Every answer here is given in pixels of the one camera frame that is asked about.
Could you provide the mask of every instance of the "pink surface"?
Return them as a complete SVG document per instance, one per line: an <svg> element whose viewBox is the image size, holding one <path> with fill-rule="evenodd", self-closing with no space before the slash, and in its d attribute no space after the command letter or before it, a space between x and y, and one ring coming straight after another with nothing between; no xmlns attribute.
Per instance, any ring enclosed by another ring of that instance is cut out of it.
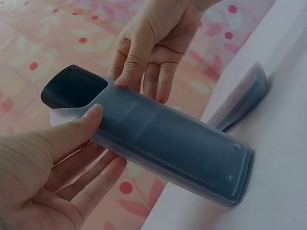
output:
<svg viewBox="0 0 307 230"><path fill-rule="evenodd" d="M0 0L0 133L49 127L40 101L69 64L107 73L116 36L143 0ZM208 10L179 65L168 105L200 118L225 66L275 0L225 0ZM129 163L84 230L139 230L166 181Z"/></svg>

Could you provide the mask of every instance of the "white paper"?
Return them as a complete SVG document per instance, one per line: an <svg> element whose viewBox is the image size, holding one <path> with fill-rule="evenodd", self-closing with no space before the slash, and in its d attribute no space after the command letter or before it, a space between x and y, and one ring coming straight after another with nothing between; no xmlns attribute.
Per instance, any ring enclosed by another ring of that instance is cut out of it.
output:
<svg viewBox="0 0 307 230"><path fill-rule="evenodd" d="M58 109L51 109L50 110L50 123L52 126L57 126L60 124L64 124L76 119L75 116L67 116L62 113L59 113L60 110Z"/></svg>
<svg viewBox="0 0 307 230"><path fill-rule="evenodd" d="M277 0L223 72L206 122L259 61L271 84L265 100L231 135L255 148L246 195L225 208L168 183L142 230L303 230L307 228L307 1Z"/></svg>

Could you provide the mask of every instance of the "right hand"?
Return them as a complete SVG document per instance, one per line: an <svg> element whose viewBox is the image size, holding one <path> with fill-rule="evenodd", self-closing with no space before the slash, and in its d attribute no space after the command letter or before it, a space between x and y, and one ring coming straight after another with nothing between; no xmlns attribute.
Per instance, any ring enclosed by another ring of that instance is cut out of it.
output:
<svg viewBox="0 0 307 230"><path fill-rule="evenodd" d="M119 34L109 75L165 103L203 13L221 0L147 0Z"/></svg>

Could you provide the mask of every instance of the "blue-gray remote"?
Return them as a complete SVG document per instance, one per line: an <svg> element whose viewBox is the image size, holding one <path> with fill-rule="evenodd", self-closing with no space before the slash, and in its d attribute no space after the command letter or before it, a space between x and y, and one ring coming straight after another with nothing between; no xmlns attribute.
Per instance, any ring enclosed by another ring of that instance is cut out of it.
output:
<svg viewBox="0 0 307 230"><path fill-rule="evenodd" d="M61 116L104 109L92 141L223 206L240 200L253 149L234 137L76 65L57 74L41 99Z"/></svg>

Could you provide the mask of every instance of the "hand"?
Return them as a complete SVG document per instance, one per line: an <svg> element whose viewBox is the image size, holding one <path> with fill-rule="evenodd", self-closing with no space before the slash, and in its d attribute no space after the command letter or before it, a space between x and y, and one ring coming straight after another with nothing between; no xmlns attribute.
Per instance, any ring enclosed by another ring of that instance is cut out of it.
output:
<svg viewBox="0 0 307 230"><path fill-rule="evenodd" d="M147 0L119 34L109 75L165 103L203 13L221 0Z"/></svg>
<svg viewBox="0 0 307 230"><path fill-rule="evenodd" d="M94 105L75 121L0 138L0 229L79 230L127 162L88 139L102 119Z"/></svg>

